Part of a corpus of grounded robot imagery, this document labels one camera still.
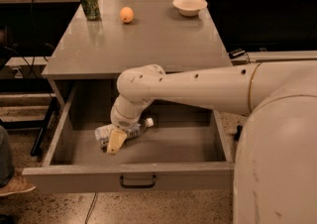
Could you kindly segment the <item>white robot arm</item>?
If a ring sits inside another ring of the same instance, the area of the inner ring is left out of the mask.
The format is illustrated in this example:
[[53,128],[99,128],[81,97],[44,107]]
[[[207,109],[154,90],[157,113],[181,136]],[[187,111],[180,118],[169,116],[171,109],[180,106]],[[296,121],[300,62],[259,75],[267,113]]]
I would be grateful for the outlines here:
[[233,224],[317,224],[317,66],[249,63],[181,73],[155,64],[117,79],[112,123],[129,130],[155,100],[243,119],[235,149]]

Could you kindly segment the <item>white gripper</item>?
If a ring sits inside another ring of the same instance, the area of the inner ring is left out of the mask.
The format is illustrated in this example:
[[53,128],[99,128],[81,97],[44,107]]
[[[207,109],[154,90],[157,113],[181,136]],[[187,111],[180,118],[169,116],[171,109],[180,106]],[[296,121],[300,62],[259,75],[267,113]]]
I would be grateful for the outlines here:
[[152,104],[151,101],[131,102],[119,95],[110,112],[111,123],[120,129],[113,129],[108,137],[107,153],[116,155],[121,149],[127,133],[123,130],[133,128],[140,120],[142,113]]

